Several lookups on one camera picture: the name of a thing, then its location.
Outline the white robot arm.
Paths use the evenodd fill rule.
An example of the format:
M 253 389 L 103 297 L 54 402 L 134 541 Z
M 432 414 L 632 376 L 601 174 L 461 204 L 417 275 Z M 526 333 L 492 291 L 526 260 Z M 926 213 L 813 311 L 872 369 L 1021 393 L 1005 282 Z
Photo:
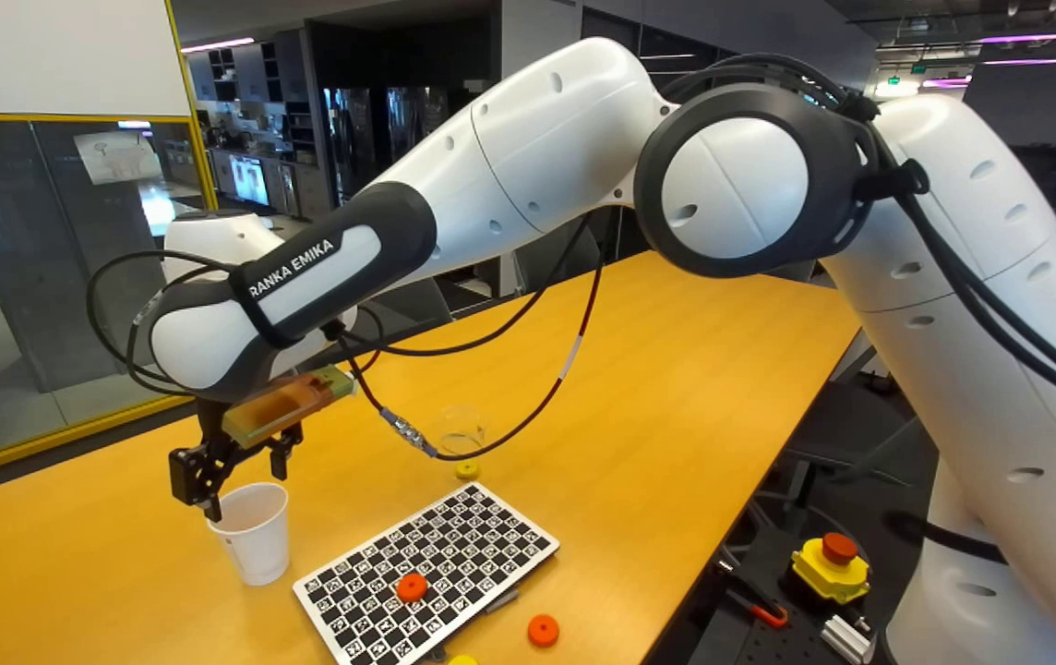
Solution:
M 734 55 L 658 93 L 610 37 L 497 80 L 308 228 L 146 318 L 156 366 L 242 398 L 315 328 L 409 282 L 622 206 L 673 266 L 817 261 L 937 446 L 937 542 L 888 644 L 914 657 L 1056 662 L 1056 211 L 952 96 L 875 103 L 795 61 Z

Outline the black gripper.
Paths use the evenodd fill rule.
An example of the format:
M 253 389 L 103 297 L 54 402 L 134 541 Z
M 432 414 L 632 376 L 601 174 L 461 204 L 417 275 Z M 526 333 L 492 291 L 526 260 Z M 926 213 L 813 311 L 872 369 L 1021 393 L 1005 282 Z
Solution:
M 272 482 L 286 482 L 292 450 L 302 441 L 302 428 L 292 425 L 292 428 L 268 436 L 264 444 L 238 446 L 238 444 L 233 444 L 220 434 L 220 414 L 226 410 L 230 410 L 230 402 L 199 398 L 196 402 L 199 444 L 196 446 L 172 446 L 167 456 L 172 500 L 185 504 L 185 508 L 196 508 L 205 520 L 220 518 L 219 492 L 220 492 L 220 484 L 233 478 L 233 471 L 238 462 L 247 462 L 258 450 L 264 450 L 268 456 L 268 478 Z

